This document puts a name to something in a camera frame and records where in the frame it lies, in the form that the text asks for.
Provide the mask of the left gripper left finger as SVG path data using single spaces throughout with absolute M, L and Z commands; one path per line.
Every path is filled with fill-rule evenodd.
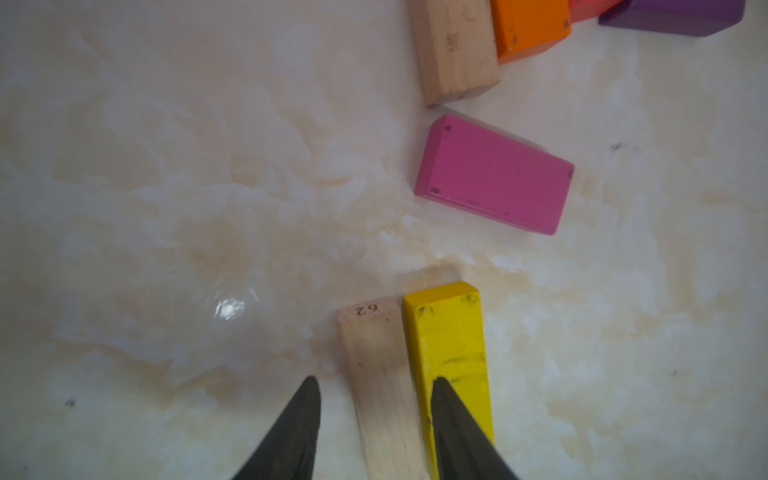
M 310 480 L 320 422 L 320 387 L 308 376 L 233 479 Z

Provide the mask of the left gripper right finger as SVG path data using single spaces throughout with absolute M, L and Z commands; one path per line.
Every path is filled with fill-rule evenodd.
M 430 406 L 440 479 L 519 479 L 446 378 L 434 380 Z

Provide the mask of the wooden block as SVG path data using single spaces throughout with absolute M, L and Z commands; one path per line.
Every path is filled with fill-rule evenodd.
M 367 477 L 428 477 L 400 304 L 383 297 L 338 312 Z
M 409 0 L 407 5 L 427 106 L 473 98 L 499 83 L 489 1 Z

